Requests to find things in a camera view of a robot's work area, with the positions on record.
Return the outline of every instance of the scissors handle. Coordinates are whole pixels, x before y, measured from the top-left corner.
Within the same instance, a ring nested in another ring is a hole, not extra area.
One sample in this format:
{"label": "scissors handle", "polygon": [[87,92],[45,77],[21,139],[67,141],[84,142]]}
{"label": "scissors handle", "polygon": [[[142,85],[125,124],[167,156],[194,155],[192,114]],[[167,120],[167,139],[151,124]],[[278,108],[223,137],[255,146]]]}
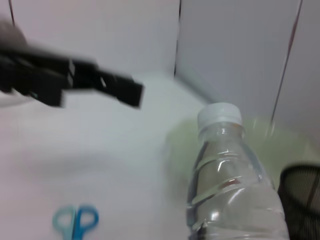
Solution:
{"label": "scissors handle", "polygon": [[[86,225],[81,225],[82,214],[92,214],[93,221]],[[88,205],[80,206],[76,214],[73,240],[82,240],[85,232],[93,229],[98,224],[98,222],[99,222],[98,211],[93,206],[88,206]]]}
{"label": "scissors handle", "polygon": [[[73,206],[62,207],[54,214],[52,218],[52,225],[57,231],[62,232],[63,240],[72,240],[76,211],[76,208]],[[69,225],[61,225],[58,222],[58,219],[64,215],[71,215],[71,222]]]}

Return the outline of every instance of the water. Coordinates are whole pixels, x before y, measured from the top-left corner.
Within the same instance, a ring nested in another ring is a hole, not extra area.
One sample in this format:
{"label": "water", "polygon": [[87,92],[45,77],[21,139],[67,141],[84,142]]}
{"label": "water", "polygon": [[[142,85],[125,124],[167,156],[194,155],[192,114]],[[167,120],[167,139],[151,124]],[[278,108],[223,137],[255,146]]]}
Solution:
{"label": "water", "polygon": [[278,194],[238,124],[218,122],[204,142],[187,196],[190,240],[288,240]]}

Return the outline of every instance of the mesh container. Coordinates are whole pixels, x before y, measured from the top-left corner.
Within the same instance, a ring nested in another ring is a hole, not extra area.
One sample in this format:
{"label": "mesh container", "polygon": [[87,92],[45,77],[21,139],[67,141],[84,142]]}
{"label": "mesh container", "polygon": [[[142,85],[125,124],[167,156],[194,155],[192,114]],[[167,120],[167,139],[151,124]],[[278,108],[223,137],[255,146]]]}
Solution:
{"label": "mesh container", "polygon": [[295,165],[280,177],[280,196],[290,240],[320,239],[320,166]]}

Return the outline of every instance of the bottle neck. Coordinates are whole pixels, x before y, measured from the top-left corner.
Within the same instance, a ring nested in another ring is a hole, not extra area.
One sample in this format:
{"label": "bottle neck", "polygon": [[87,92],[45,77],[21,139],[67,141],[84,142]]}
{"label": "bottle neck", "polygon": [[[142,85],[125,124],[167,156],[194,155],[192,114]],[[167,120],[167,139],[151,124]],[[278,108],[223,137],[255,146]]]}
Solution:
{"label": "bottle neck", "polygon": [[214,123],[199,133],[199,140],[204,142],[213,142],[218,138],[242,139],[244,128],[241,125],[232,122]]}

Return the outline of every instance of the black object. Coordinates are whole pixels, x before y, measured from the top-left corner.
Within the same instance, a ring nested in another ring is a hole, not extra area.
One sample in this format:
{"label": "black object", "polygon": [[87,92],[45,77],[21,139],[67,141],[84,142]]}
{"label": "black object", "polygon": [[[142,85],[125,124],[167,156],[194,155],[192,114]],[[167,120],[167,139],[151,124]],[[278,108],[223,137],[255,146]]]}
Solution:
{"label": "black object", "polygon": [[131,77],[102,71],[94,63],[60,56],[30,46],[0,45],[0,91],[15,89],[53,107],[62,105],[62,90],[96,89],[139,107],[143,85]]}
{"label": "black object", "polygon": [[280,196],[290,240],[320,239],[320,166],[295,165],[281,173]]}

